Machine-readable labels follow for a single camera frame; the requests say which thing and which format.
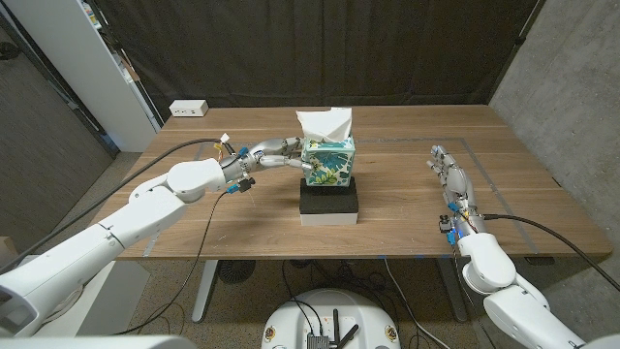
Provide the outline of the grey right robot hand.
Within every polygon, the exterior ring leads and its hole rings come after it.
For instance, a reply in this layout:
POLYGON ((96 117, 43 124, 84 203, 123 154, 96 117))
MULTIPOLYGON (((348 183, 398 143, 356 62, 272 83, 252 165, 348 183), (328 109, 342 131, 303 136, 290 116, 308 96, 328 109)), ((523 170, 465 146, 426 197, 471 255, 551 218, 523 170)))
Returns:
POLYGON ((483 218, 478 214, 471 178, 441 145, 431 147, 431 156, 432 161, 427 165, 437 174, 444 190, 444 200, 451 211, 451 218, 446 215, 440 218, 441 230, 446 231, 450 224, 459 238, 487 233, 483 218))

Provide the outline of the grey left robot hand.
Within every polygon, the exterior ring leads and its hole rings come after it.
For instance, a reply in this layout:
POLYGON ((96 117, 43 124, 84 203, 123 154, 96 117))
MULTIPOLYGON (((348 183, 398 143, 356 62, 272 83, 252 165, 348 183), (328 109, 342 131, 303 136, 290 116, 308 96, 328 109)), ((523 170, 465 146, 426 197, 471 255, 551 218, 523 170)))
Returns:
POLYGON ((232 181, 252 172, 290 166, 311 171, 311 163, 300 158, 303 139, 275 138, 262 141, 250 148, 243 147, 238 153, 224 158, 220 163, 225 180, 232 181))

